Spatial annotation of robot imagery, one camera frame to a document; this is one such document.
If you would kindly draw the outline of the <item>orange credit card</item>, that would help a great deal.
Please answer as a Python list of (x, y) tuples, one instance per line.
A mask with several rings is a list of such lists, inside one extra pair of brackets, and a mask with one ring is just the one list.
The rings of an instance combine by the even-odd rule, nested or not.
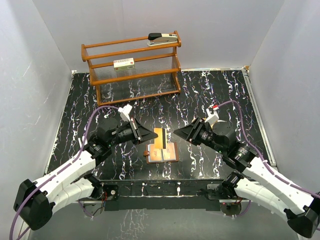
[(176, 159), (175, 144), (168, 143), (166, 148), (162, 149), (162, 154), (164, 161), (174, 161)]
[(149, 150), (149, 161), (150, 162), (161, 162), (162, 161), (162, 150), (151, 146)]

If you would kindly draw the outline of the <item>brown leather card holder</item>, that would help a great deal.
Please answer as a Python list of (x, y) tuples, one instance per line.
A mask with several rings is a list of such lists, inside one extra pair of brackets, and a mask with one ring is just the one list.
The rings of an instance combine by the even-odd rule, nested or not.
[(175, 160), (164, 160), (163, 159), (163, 152), (162, 152), (162, 161), (157, 161), (157, 162), (150, 162), (149, 161), (149, 156), (150, 156), (150, 148), (152, 148), (152, 146), (155, 148), (155, 144), (147, 144), (146, 145), (146, 150), (143, 152), (144, 157), (146, 158), (146, 162), (148, 164), (159, 164), (159, 163), (169, 163), (169, 162), (178, 162), (179, 161), (179, 153), (178, 153), (178, 147), (177, 147), (177, 143), (176, 142), (172, 142), (174, 143), (174, 147), (175, 147)]

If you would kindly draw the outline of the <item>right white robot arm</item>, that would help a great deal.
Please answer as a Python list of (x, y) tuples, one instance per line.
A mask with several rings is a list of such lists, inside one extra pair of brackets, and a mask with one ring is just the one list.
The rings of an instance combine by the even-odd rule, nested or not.
[(222, 155), (232, 169), (222, 182), (223, 194), (256, 202), (286, 220), (297, 234), (310, 239), (320, 224), (320, 199), (300, 189), (270, 167), (248, 145), (237, 140), (227, 122), (210, 125), (202, 118), (174, 130), (174, 134), (193, 145), (210, 147)]

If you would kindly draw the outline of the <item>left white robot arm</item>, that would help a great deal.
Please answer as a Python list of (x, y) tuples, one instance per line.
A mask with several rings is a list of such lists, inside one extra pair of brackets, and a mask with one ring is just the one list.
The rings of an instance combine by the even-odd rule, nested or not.
[(126, 142), (138, 145), (157, 137), (135, 118), (122, 125), (114, 118), (104, 120), (75, 156), (37, 180), (24, 180), (13, 209), (31, 230), (38, 230), (61, 208), (82, 198), (97, 200), (103, 195), (104, 188), (90, 171), (112, 154), (114, 146)]

